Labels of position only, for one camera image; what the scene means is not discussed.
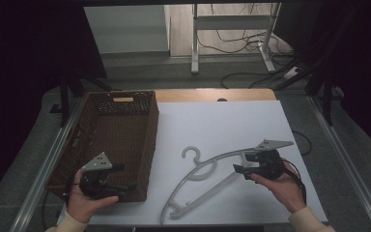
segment hand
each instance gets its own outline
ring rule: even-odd
[[[288,162],[285,162],[285,167],[297,174]],[[275,196],[275,198],[282,203],[291,214],[306,207],[303,202],[300,187],[288,174],[284,173],[276,180],[268,180],[260,175],[251,174],[251,179],[262,186],[267,187]]]
[[[77,221],[87,223],[98,209],[116,203],[119,200],[119,197],[109,196],[100,200],[93,200],[90,197],[85,196],[79,185],[77,185],[77,183],[80,183],[82,176],[82,170],[78,170],[74,175],[74,185],[71,187],[68,213]]]

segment wall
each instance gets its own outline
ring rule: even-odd
[[[85,8],[100,54],[168,51],[165,6]]]

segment white table surface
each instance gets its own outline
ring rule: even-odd
[[[264,139],[294,141],[279,101],[165,102],[158,104],[157,147],[152,164],[148,198],[141,203],[119,203],[102,209],[91,224],[160,226],[160,214],[172,191],[196,165],[185,147],[201,151],[201,161],[223,153],[252,148]],[[300,171],[307,190],[307,205],[317,218],[327,221],[297,144],[280,148],[281,157]],[[222,159],[213,175],[201,182],[187,182],[175,197],[185,205],[234,171],[241,158]],[[200,206],[164,225],[248,225],[288,222],[290,213],[268,191],[243,175]]]

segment metal rail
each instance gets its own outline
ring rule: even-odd
[[[17,216],[14,218],[14,223],[12,224],[10,230],[11,232],[23,232],[27,229],[32,215],[34,214],[39,200],[41,199],[44,183],[50,175],[57,159],[59,158],[62,146],[64,145],[66,137],[68,136],[69,131],[71,130],[71,127],[78,116],[78,112],[80,112],[83,106],[83,102],[83,100],[79,99],[71,103],[71,117],[68,122],[59,129],[56,139],[47,153],[46,159],[44,160],[41,169],[39,170],[38,175],[32,184],[32,187],[30,187],[22,206],[17,213]]]
[[[318,97],[308,97],[309,102],[314,110],[315,115],[317,116],[319,123],[321,124],[325,135],[327,136],[330,144],[332,145],[333,150],[341,162],[345,173],[347,174],[351,184],[353,185],[357,196],[359,197],[363,207],[366,210],[366,213],[371,219],[371,192],[367,185],[363,182],[360,174],[357,172],[352,159],[350,158],[348,152],[343,146],[339,136],[337,135],[335,129],[331,127],[328,122],[325,120],[324,115],[322,114],[322,107],[318,102]]]

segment wicker basket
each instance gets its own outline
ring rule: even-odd
[[[147,92],[89,93],[68,135],[61,157],[46,188],[63,199],[74,172],[101,152],[125,170],[107,178],[110,186],[137,182],[121,202],[145,201],[156,148],[158,108],[156,94]]]

